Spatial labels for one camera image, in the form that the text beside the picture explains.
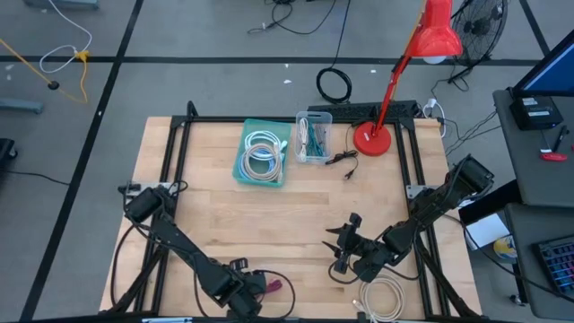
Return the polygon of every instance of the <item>computer monitor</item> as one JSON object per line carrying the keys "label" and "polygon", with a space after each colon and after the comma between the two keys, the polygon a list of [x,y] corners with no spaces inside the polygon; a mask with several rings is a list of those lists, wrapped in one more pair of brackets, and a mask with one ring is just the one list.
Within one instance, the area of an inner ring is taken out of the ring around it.
{"label": "computer monitor", "polygon": [[574,96],[574,31],[513,88],[516,97]]}

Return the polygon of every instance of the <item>clear plastic container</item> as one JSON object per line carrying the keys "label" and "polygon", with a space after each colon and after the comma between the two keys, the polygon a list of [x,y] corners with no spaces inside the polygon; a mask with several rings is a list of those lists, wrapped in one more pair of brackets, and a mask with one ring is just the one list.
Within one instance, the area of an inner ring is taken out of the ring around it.
{"label": "clear plastic container", "polygon": [[[307,144],[305,154],[302,153],[302,138],[304,132],[301,130],[307,122]],[[296,118],[296,140],[295,140],[295,160],[297,162],[325,164],[331,159],[331,125],[333,116],[328,112],[301,111]]]}

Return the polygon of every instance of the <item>black keyboard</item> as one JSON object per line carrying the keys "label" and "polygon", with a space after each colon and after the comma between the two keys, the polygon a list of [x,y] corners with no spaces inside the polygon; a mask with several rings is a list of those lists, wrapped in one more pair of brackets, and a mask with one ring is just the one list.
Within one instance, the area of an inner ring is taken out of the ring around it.
{"label": "black keyboard", "polygon": [[[307,111],[329,112],[333,120],[376,120],[380,106],[381,102],[329,104],[310,106]],[[419,108],[415,100],[393,101],[388,106],[385,120],[415,118],[418,115]]]}
{"label": "black keyboard", "polygon": [[554,290],[574,295],[574,236],[533,245]]}

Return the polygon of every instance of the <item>wooden table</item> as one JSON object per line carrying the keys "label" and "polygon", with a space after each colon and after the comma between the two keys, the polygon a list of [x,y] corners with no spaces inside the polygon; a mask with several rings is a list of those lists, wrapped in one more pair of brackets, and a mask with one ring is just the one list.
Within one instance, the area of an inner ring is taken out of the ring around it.
{"label": "wooden table", "polygon": [[[170,118],[149,118],[143,134],[134,181],[156,182],[169,132]],[[415,120],[416,134],[428,185],[440,185],[448,171],[444,149],[435,120]],[[352,179],[344,174],[354,166],[353,160],[331,166],[299,164],[294,160],[292,131],[286,180],[282,188],[266,188],[238,184],[231,171],[243,125],[240,123],[193,123],[189,138],[183,180],[189,189],[178,202],[176,223],[190,239],[213,258],[227,263],[246,257],[251,269],[264,268],[287,275],[295,285],[297,303],[292,313],[301,318],[354,319],[356,309],[352,300],[358,298],[360,283],[341,285],[327,276],[328,266],[335,260],[333,252],[321,241],[336,242],[336,236],[325,232],[340,227],[351,212],[362,216],[359,233],[373,239],[391,224],[407,218],[407,209],[398,159],[394,129],[393,144],[381,157],[359,156],[359,168]],[[333,152],[344,149],[348,125],[333,125]],[[404,144],[413,183],[414,166],[408,134]],[[175,160],[170,173],[175,172]],[[118,238],[129,227],[122,220]],[[481,312],[473,273],[470,267],[461,227],[448,219],[435,223],[441,264],[445,276],[471,309]],[[119,297],[133,282],[141,269],[145,248],[143,237],[133,232],[121,249],[116,295]],[[396,267],[409,276],[417,274],[413,253]],[[341,278],[350,279],[351,274]],[[439,314],[439,302],[430,280],[434,313]],[[402,319],[424,319],[418,282],[399,279],[406,293]],[[155,281],[151,278],[145,308],[149,308]],[[194,299],[193,271],[175,254],[170,253],[161,315],[201,316]],[[394,298],[384,286],[374,287],[376,310],[389,310]],[[224,316],[220,309],[200,292],[200,300],[210,316]],[[291,304],[291,291],[284,286],[266,295],[262,316],[278,317]],[[100,307],[110,307],[109,279]]]}

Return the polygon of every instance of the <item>red lamp base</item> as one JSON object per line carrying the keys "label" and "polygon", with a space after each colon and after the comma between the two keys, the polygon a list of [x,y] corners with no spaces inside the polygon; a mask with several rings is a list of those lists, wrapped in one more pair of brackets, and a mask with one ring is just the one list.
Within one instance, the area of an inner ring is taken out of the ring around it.
{"label": "red lamp base", "polygon": [[355,130],[352,142],[359,152],[368,156],[380,156],[391,146],[391,134],[385,127],[382,127],[377,136],[373,136],[373,127],[375,124],[372,122],[360,125]]}

